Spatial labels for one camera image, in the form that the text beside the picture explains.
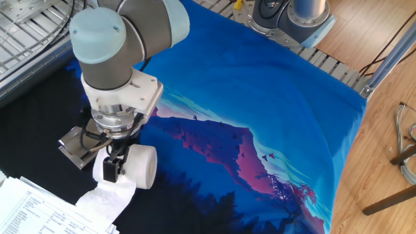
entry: wire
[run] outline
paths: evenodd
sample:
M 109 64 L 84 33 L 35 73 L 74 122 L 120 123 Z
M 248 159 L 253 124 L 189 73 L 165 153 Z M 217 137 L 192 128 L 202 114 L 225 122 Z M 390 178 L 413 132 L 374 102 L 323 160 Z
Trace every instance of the wire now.
M 370 64 L 368 64 L 368 65 L 366 65 L 366 66 L 364 66 L 359 72 L 361 73 L 362 71 L 362 73 L 361 73 L 361 76 L 363 76 L 369 69 L 370 69 L 370 67 L 372 66 L 372 65 L 374 65 L 374 64 L 376 64 L 376 63 L 378 63 L 378 62 L 381 62 L 381 61 L 383 61 L 386 57 L 384 57 L 384 58 L 382 58 L 382 59 L 380 59 L 380 60 L 377 60 L 378 59 L 378 57 L 380 57 L 382 54 L 383 54 L 383 52 L 390 46 L 390 44 L 393 42 L 393 40 L 397 37 L 397 35 L 401 32 L 401 30 L 409 23 L 409 21 L 414 17 L 414 16 L 416 16 L 416 11 L 403 23 L 403 25 L 398 29 L 398 31 L 396 32 L 396 34 L 392 37 L 392 39 L 390 39 L 390 41 L 389 41 L 389 43 L 387 43 L 387 45 L 385 45 L 385 47 L 378 53 L 378 55 L 377 55 L 377 57 L 376 58 L 374 58 L 374 60 L 370 63 Z
M 70 23 L 71 17 L 73 16 L 74 9 L 75 9 L 75 0 L 72 0 L 71 13 L 70 13 L 70 15 L 68 17 L 68 20 L 65 22 L 64 26 L 62 27 L 62 30 L 61 31 L 65 30 L 66 26 L 68 26 L 68 24 Z
M 22 17 L 22 15 L 25 13 L 25 11 L 28 9 L 29 5 L 33 2 L 33 0 L 30 0 L 29 3 L 27 3 L 25 9 L 23 10 L 23 12 L 21 12 L 21 14 L 12 22 L 12 24 L 10 24 L 10 27 L 6 30 L 5 34 L 1 37 L 0 40 L 0 45 L 5 41 L 5 38 L 7 36 L 7 33 L 11 30 L 11 28 L 13 27 L 13 25 Z
M 147 59 L 144 61 L 143 66 L 142 66 L 142 67 L 141 67 L 141 69 L 140 69 L 140 71 L 141 71 L 141 72 L 143 72 L 143 71 L 144 71 L 144 68 L 146 68 L 146 66 L 149 64 L 150 60 L 151 60 L 151 57 L 150 57 L 150 58 L 147 58 Z
M 416 138 L 415 138 L 415 136 L 413 135 L 413 131 L 416 129 L 416 123 L 414 123 L 414 124 L 412 124 L 410 127 L 409 127 L 409 136 L 413 139 L 413 141 L 414 142 L 416 142 Z
M 80 136 L 79 136 L 79 144 L 81 145 L 81 147 L 84 149 L 84 150 L 86 150 L 86 151 L 89 151 L 89 152 L 95 152 L 95 151 L 98 151 L 98 150 L 100 150 L 100 149 L 102 149 L 102 148 L 104 148 L 104 147 L 106 147 L 106 146 L 108 146 L 109 144 L 111 144 L 111 142 L 112 142 L 112 138 L 111 137 L 108 137 L 108 139 L 104 142 L 104 143 L 102 143 L 102 144 L 100 144 L 100 145 L 98 145 L 98 146 L 95 146 L 95 147 L 93 147 L 93 148 L 88 148 L 88 147 L 86 147 L 85 145 L 84 145 L 84 135 L 86 134 L 86 129 L 83 127 L 82 129 L 81 129 L 81 134 L 80 134 Z
M 397 111 L 396 111 L 396 130 L 397 130 L 397 149 L 398 149 L 399 154 L 403 153 L 409 147 L 413 146 L 413 145 L 409 145 L 409 146 L 406 146 L 405 149 L 403 149 L 402 131 L 400 129 L 400 123 L 402 121 L 403 111 L 406 107 L 409 107 L 411 110 L 416 112 L 416 110 L 413 107 L 410 107 L 410 106 L 406 105 L 405 103 L 400 103 L 400 105 L 397 108 Z M 406 160 L 403 161 L 403 163 L 400 166 L 400 171 L 402 172 L 403 176 L 409 181 L 409 183 L 411 183 L 412 185 L 416 185 L 416 175 L 410 170 L 410 168 L 408 166 L 408 160 L 409 159 L 407 158 Z
M 416 48 L 415 49 L 413 49 L 412 51 L 410 51 L 410 53 L 408 53 L 405 57 L 403 57 L 402 59 L 400 59 L 400 61 L 397 63 L 397 64 L 400 64 L 401 62 L 403 62 L 403 61 L 405 61 L 408 57 L 410 57 L 412 54 L 414 54 L 414 52 L 416 52 Z M 378 62 L 381 62 L 381 61 L 383 61 L 383 60 L 385 60 L 385 58 L 387 58 L 387 57 L 384 57 L 384 58 L 381 58 L 380 60 L 377 60 L 376 62 L 374 62 L 374 63 L 378 63 Z M 366 76 L 367 75 L 374 75 L 374 72 L 372 72 L 372 73 L 368 73 L 368 74 L 365 74 Z

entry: toilet paper roll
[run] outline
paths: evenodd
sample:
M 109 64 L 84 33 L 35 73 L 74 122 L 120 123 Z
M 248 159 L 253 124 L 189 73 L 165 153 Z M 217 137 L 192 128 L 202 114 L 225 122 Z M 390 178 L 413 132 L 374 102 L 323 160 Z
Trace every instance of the toilet paper roll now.
M 84 211 L 84 215 L 109 226 L 129 205 L 136 188 L 149 189 L 155 179 L 157 156 L 151 146 L 132 145 L 127 162 L 123 166 L 124 175 L 116 183 L 103 179 L 103 160 L 107 151 L 98 151 L 92 170 L 93 178 L 98 182 L 94 190 L 80 197 L 75 204 Z

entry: wooden floor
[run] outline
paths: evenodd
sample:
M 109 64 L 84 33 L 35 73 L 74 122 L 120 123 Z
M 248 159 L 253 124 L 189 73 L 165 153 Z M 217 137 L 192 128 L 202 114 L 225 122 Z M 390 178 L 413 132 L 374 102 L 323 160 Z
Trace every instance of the wooden floor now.
M 330 6 L 337 23 L 317 47 L 360 70 L 416 10 L 416 0 L 330 0 Z M 400 101 L 416 107 L 416 55 L 399 64 L 369 101 L 337 191 L 331 233 L 416 233 L 416 198 L 372 216 L 361 212 L 411 186 L 399 167 L 389 163 L 397 154 L 394 116 Z M 403 120 L 407 135 L 410 124 L 416 122 L 416 114 L 408 111 Z M 411 159 L 409 163 L 416 171 L 415 161 Z

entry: light blue joint cap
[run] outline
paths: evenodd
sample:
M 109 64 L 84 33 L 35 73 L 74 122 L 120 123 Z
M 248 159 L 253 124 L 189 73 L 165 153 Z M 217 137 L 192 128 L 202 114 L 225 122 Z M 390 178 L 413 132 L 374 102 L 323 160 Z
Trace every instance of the light blue joint cap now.
M 189 34 L 188 12 L 179 0 L 163 0 L 168 13 L 170 31 L 172 33 L 172 45 L 185 39 Z
M 306 48 L 312 48 L 316 46 L 332 29 L 337 19 L 335 16 L 330 15 L 328 19 L 316 30 L 310 37 L 301 43 Z
M 117 12 L 99 7 L 76 14 L 70 23 L 70 35 L 77 59 L 85 64 L 98 64 L 122 48 L 126 31 Z

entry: wire rack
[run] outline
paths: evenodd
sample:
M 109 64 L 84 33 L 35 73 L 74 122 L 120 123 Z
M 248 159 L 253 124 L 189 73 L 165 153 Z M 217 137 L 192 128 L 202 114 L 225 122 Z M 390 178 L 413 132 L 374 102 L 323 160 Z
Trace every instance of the wire rack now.
M 71 17 L 72 5 L 75 4 L 73 13 L 83 8 L 81 1 L 69 1 L 59 0 L 20 24 L 14 23 L 9 16 L 0 12 L 0 38 L 5 37 L 4 40 L 0 40 L 0 82 L 66 33 L 66 22 Z

